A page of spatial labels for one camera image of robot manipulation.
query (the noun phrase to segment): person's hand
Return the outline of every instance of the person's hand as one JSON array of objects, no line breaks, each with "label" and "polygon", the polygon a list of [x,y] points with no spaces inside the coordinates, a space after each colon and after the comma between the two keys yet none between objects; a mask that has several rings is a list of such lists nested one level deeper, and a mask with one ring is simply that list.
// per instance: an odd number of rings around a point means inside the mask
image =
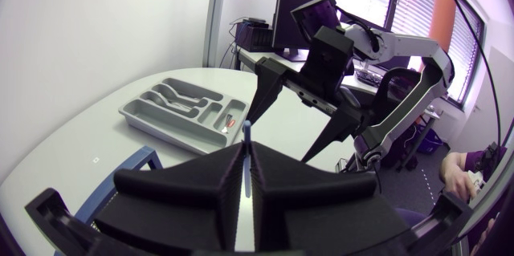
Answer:
[{"label": "person's hand", "polygon": [[446,184],[445,191],[452,192],[461,200],[467,202],[470,196],[476,197],[475,186],[458,165],[449,166],[443,174],[443,180]]},{"label": "person's hand", "polygon": [[487,228],[484,232],[482,232],[482,235],[480,236],[480,240],[478,243],[476,243],[475,247],[473,247],[473,250],[471,251],[470,256],[475,256],[476,252],[478,252],[480,246],[485,241],[485,238],[489,235],[491,232],[492,226],[495,225],[495,219],[489,220],[489,223],[487,224]]}]

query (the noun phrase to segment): monitor screen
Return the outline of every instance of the monitor screen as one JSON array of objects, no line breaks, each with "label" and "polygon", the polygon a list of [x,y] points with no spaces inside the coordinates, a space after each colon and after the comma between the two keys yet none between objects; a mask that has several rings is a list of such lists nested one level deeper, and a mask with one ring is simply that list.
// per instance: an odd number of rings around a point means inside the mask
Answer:
[{"label": "monitor screen", "polygon": [[273,20],[273,39],[271,45],[274,48],[299,48],[308,49],[310,44],[305,41],[300,33],[291,10],[311,0],[276,0],[275,17]]}]

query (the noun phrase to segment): small box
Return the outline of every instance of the small box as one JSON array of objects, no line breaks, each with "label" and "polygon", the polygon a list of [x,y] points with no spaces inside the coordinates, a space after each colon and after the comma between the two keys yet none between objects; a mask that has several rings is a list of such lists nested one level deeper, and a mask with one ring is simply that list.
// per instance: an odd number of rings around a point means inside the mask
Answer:
[{"label": "small box", "polygon": [[250,52],[274,51],[271,47],[273,30],[238,23],[235,31],[235,43]]}]

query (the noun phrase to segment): black cable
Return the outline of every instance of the black cable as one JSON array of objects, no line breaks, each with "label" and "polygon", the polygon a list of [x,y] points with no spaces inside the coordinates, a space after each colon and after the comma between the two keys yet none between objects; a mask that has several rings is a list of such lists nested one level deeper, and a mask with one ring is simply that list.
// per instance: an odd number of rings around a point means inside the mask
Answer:
[{"label": "black cable", "polygon": [[232,27],[228,30],[228,33],[229,33],[230,35],[232,35],[232,37],[233,37],[233,38],[235,38],[235,35],[233,35],[233,34],[232,34],[232,30],[233,30],[233,29],[234,29],[234,27],[236,27],[236,26],[237,26],[237,24],[233,24],[233,25],[232,25]]},{"label": "black cable", "polygon": [[247,23],[243,23],[243,25],[241,26],[241,29],[239,30],[239,32],[236,34],[236,37],[234,39],[233,42],[231,42],[228,47],[226,48],[226,51],[225,51],[225,54],[223,54],[223,57],[222,57],[222,61],[219,63],[219,66],[218,68],[221,68],[222,65],[223,65],[223,60],[225,60],[225,56],[226,56],[226,53],[230,50],[230,47],[232,46],[232,44],[235,43],[235,41],[238,39],[239,35],[241,34],[241,31],[243,31],[243,29],[247,26],[248,24]]},{"label": "black cable", "polygon": [[353,14],[350,14],[346,11],[344,11],[339,6],[336,6],[336,8],[346,17],[350,18],[353,22],[355,22],[358,26],[362,27],[364,32],[368,35],[369,40],[371,41],[371,49],[373,52],[378,52],[380,50],[380,46],[378,44],[378,36],[374,34],[371,29],[366,26],[359,18],[355,17]]},{"label": "black cable", "polygon": [[375,170],[375,176],[377,176],[377,182],[378,182],[378,191],[380,192],[380,194],[382,194],[382,183],[380,182],[380,177],[378,176],[378,171],[377,171],[377,166],[376,166],[377,163],[373,163],[373,169]]},{"label": "black cable", "polygon": [[[483,49],[480,46],[479,38],[476,36],[475,32],[473,31],[473,27],[471,27],[471,24],[467,20],[466,15],[464,14],[463,8],[460,6],[460,4],[459,4],[459,2],[457,0],[453,0],[453,1],[455,1],[455,5],[459,8],[460,14],[464,17],[464,20],[466,21],[467,27],[469,28],[469,31],[471,32],[471,34],[473,35],[473,38],[476,41],[476,45],[479,46],[480,54],[482,55],[483,62],[485,63],[485,67],[487,69],[487,74],[489,75],[489,81],[491,82],[491,89],[492,89],[492,97],[493,97],[493,99],[495,101],[496,123],[498,125],[498,144],[500,144],[501,143],[500,142],[500,139],[501,139],[501,132],[500,132],[500,109],[498,108],[498,98],[496,97],[495,84],[492,81],[491,69],[489,68],[489,63],[487,62],[487,59],[485,58],[485,54],[483,53]],[[498,162],[500,162],[500,153],[497,154],[497,160],[498,160]]]},{"label": "black cable", "polygon": [[236,21],[238,21],[238,20],[240,20],[240,19],[243,19],[243,18],[248,18],[248,17],[247,17],[247,16],[242,16],[242,17],[240,17],[240,18],[234,19],[231,23],[229,23],[229,25],[238,24],[239,22],[236,22]]},{"label": "black cable", "polygon": [[225,55],[226,55],[226,53],[228,52],[228,50],[230,50],[230,47],[232,46],[232,43],[235,43],[235,40],[234,40],[233,42],[231,42],[231,43],[228,45],[228,47],[226,48],[225,54],[223,55],[223,57],[222,57],[222,61],[219,63],[218,68],[221,68],[221,67],[222,67],[223,60],[225,59]]}]

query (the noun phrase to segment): tray compartment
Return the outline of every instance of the tray compartment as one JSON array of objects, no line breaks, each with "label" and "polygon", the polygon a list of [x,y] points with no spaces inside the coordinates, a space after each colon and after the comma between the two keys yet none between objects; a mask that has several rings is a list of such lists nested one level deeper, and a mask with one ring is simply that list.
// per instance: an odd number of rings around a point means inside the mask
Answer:
[{"label": "tray compartment", "polygon": [[230,133],[231,130],[234,130],[236,127],[239,127],[241,122],[243,121],[243,111],[247,105],[240,100],[231,100],[228,105],[223,109],[223,112],[218,117],[218,119],[214,122],[214,129],[221,131],[226,124],[226,115],[231,114],[232,120],[235,120],[234,126],[228,128]]},{"label": "tray compartment", "polygon": [[142,100],[147,100],[151,104],[156,104],[159,107],[169,109],[172,112],[176,112],[189,118],[198,116],[198,113],[200,112],[197,108],[191,108],[176,101],[169,101],[164,96],[162,96],[162,94],[159,94],[155,91],[147,91],[142,94],[140,98]]},{"label": "tray compartment", "polygon": [[190,98],[191,100],[199,100],[202,98],[208,98],[215,101],[223,100],[223,95],[215,91],[210,91],[206,88],[195,86],[191,83],[186,83],[178,79],[164,79],[163,84],[169,85],[173,88],[180,96],[184,98]]},{"label": "tray compartment", "polygon": [[199,107],[203,108],[207,105],[208,100],[206,99],[192,99],[179,96],[177,91],[168,85],[159,83],[152,87],[152,91],[162,95],[162,97],[169,103],[178,103],[187,107]]},{"label": "tray compartment", "polygon": [[144,100],[125,105],[127,121],[162,140],[205,154],[226,146],[226,137]]},{"label": "tray compartment", "polygon": [[211,103],[209,106],[207,106],[206,110],[203,111],[203,113],[198,117],[198,122],[209,126],[214,119],[216,119],[216,116],[219,114],[219,112],[222,110],[223,106],[218,103]]}]

